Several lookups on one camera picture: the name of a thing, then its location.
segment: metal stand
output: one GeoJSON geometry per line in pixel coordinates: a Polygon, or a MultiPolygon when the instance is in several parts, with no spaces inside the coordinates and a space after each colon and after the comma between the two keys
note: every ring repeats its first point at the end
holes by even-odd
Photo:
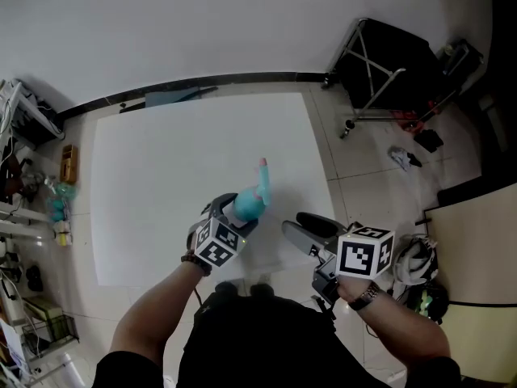
{"type": "Polygon", "coordinates": [[[364,105],[358,111],[356,111],[355,108],[352,107],[353,117],[352,117],[351,120],[347,120],[347,122],[345,123],[345,128],[342,130],[342,132],[339,135],[339,137],[341,139],[345,138],[348,135],[348,133],[355,127],[355,122],[357,122],[359,120],[370,120],[370,121],[397,121],[397,120],[400,120],[400,121],[407,122],[409,125],[416,125],[420,121],[427,120],[428,119],[427,117],[431,113],[436,111],[439,107],[443,106],[456,93],[456,91],[451,92],[444,100],[442,100],[440,103],[435,105],[431,110],[426,112],[422,117],[418,118],[417,120],[408,120],[408,119],[405,119],[405,118],[394,118],[394,117],[370,117],[370,118],[365,118],[364,117],[364,113],[372,106],[372,104],[376,101],[376,99],[398,77],[399,74],[401,74],[402,72],[406,71],[405,68],[399,68],[399,69],[397,69],[395,71],[387,70],[386,68],[382,67],[381,65],[379,65],[379,64],[375,63],[374,61],[371,61],[370,59],[368,59],[368,53],[366,51],[366,45],[364,44],[364,38],[363,38],[363,35],[361,33],[362,30],[363,30],[364,24],[366,23],[367,20],[368,19],[360,19],[357,22],[357,24],[355,25],[355,27],[354,27],[354,29],[353,29],[353,31],[351,33],[350,39],[348,40],[347,44],[345,44],[342,52],[340,53],[340,55],[338,57],[338,60],[334,63],[334,65],[330,69],[330,72],[325,74],[325,78],[324,78],[324,81],[322,83],[322,89],[328,89],[328,88],[330,88],[331,86],[333,86],[335,84],[335,82],[336,82],[335,76],[338,73],[338,71],[336,70],[336,66],[339,63],[339,61],[344,56],[346,56],[346,55],[352,55],[352,56],[358,57],[359,59],[364,61],[365,65],[366,65],[366,69],[367,69],[367,72],[368,72],[368,81],[369,81],[369,85],[370,85],[370,96],[371,96],[371,98],[370,98],[369,101],[367,101],[366,105],[364,105]],[[357,39],[359,39],[360,42],[361,42],[361,46],[363,48],[364,56],[358,54],[357,52],[354,52],[353,50],[351,50],[351,48],[354,46],[354,44],[357,41],[357,39]],[[386,80],[386,82],[380,87],[380,89],[377,92],[375,92],[374,89],[373,89],[372,72],[370,70],[370,66],[373,66],[373,67],[377,68],[378,70],[380,70],[381,72],[384,72],[388,76],[388,79],[386,80]]]}

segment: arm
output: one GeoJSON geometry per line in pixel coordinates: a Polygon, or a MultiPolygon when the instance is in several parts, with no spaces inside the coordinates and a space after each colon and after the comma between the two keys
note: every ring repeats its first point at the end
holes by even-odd
{"type": "Polygon", "coordinates": [[[203,273],[194,263],[181,263],[138,299],[116,327],[110,352],[135,352],[162,367],[167,340],[178,326],[188,298],[203,273]]]}
{"type": "MultiPolygon", "coordinates": [[[[369,280],[340,277],[338,293],[352,302],[370,285],[369,280]]],[[[385,292],[363,309],[359,316],[379,336],[382,344],[410,371],[431,358],[450,357],[447,336],[428,318],[397,303],[385,292]]]]}

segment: cloth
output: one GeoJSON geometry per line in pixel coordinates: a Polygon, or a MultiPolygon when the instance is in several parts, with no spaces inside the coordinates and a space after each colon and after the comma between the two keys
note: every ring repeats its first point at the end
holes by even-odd
{"type": "MultiPolygon", "coordinates": [[[[332,321],[280,297],[215,292],[195,314],[177,386],[387,386],[371,376],[335,335],[332,321]]],[[[456,386],[460,370],[435,358],[412,370],[406,387],[456,386]]],[[[97,365],[94,388],[162,387],[162,370],[130,352],[97,365]]]]}

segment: person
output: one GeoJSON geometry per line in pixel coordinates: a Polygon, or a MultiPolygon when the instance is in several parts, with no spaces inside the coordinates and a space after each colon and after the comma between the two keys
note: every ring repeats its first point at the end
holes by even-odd
{"type": "MultiPolygon", "coordinates": [[[[182,261],[120,320],[94,388],[163,386],[166,342],[210,270],[192,251],[182,261]]],[[[406,386],[460,384],[440,327],[374,288],[369,280],[340,277],[338,294],[350,306],[360,302],[359,316],[407,367],[406,386]]],[[[277,297],[269,285],[254,285],[250,293],[241,297],[234,285],[220,283],[195,313],[178,387],[386,386],[347,351],[329,315],[277,297]]]]}

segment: hand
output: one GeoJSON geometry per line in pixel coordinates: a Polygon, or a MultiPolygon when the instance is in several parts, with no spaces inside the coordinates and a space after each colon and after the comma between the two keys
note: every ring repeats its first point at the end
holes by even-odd
{"type": "Polygon", "coordinates": [[[338,282],[338,294],[348,303],[353,302],[366,292],[366,289],[368,289],[368,286],[372,283],[371,280],[349,276],[340,276],[338,282]]]}

